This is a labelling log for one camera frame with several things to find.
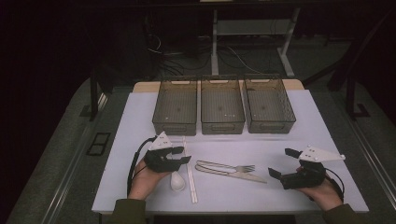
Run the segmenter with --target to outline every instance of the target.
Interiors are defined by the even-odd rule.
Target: utensil
[[[186,146],[186,136],[183,136],[183,147],[184,147],[184,156],[187,157],[189,153],[188,153],[187,146]],[[187,172],[189,174],[192,203],[198,203],[197,191],[195,189],[194,177],[192,176],[192,170],[191,170],[190,163],[187,163]]]
[[[219,167],[219,164],[218,163],[214,163],[214,162],[210,162],[210,161],[197,161],[197,163],[195,165],[195,169],[198,170],[198,171],[202,171],[202,172],[206,172],[206,173],[210,173],[210,174],[215,174],[215,175],[226,175],[226,176],[231,176],[231,177],[236,177],[236,178],[241,178],[241,179],[246,179],[246,180],[252,180],[252,181],[267,183],[266,180],[264,180],[263,178],[261,178],[259,176],[256,176],[256,175],[242,173],[242,172],[239,172],[239,171],[235,171],[233,173],[225,172],[225,171],[210,169],[210,168],[207,168],[205,166]]]
[[[175,191],[181,191],[186,186],[183,177],[178,173],[178,171],[174,171],[171,174],[171,188]]]
[[[228,169],[235,169],[235,171],[241,172],[241,173],[252,172],[255,169],[255,165],[231,166],[231,165],[225,165],[225,164],[220,164],[220,163],[214,163],[214,162],[210,162],[210,161],[197,161],[197,164],[199,164],[199,165],[207,165],[207,166],[215,166],[215,167],[222,167],[222,168],[228,168]]]

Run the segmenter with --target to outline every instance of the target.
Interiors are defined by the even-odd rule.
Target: floor
[[[251,37],[219,41],[219,72],[221,74],[278,72],[287,78],[276,47],[282,40],[277,37]],[[324,45],[321,36],[310,39],[292,39],[288,51],[295,78],[305,80],[324,67],[336,62],[346,52],[349,43]],[[210,42],[202,40],[202,52],[195,58],[186,58],[174,49],[166,52],[166,60],[159,70],[167,75],[211,74]],[[352,174],[370,212],[361,214],[369,223],[396,223],[392,197],[396,179],[396,128],[376,105],[363,86],[356,91],[356,101],[363,104],[370,117],[351,120],[345,113],[345,88],[328,91],[326,84],[331,74],[305,86],[318,106],[334,143],[345,154],[346,166]],[[86,109],[90,104],[90,81],[81,84],[64,111],[55,133],[17,202],[8,223],[98,223],[99,217],[91,211],[95,192],[99,186],[106,159],[111,150],[120,123],[123,106],[132,86],[116,86],[111,94],[101,98],[99,114],[90,121]],[[109,133],[102,156],[85,154],[96,133]],[[221,223],[285,223],[276,220],[263,222],[263,217],[241,217],[231,222],[218,218]],[[320,214],[301,214],[291,223],[324,223]],[[157,218],[154,223],[161,223]]]

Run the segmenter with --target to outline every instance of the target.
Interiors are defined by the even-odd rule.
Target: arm
[[[332,183],[325,179],[317,187],[297,189],[312,198],[324,212],[323,219],[328,224],[362,224],[361,218],[349,204],[343,204]]]
[[[146,198],[158,182],[169,173],[155,173],[141,160],[134,168],[134,181],[127,199],[116,201],[113,215],[107,224],[146,224]]]

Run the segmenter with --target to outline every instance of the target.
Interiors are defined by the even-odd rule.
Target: storage bin
[[[163,77],[152,123],[155,133],[196,135],[197,77]]]
[[[245,75],[244,104],[250,133],[289,133],[296,118],[282,79]]]
[[[202,134],[238,134],[245,114],[237,75],[201,78]]]

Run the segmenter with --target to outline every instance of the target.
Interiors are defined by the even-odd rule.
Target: fork
[[[235,169],[235,171],[240,172],[240,173],[249,173],[249,172],[254,171],[254,169],[255,169],[255,165],[231,166],[231,165],[225,165],[225,164],[220,164],[220,163],[214,163],[214,162],[210,162],[210,161],[197,161],[197,164]]]

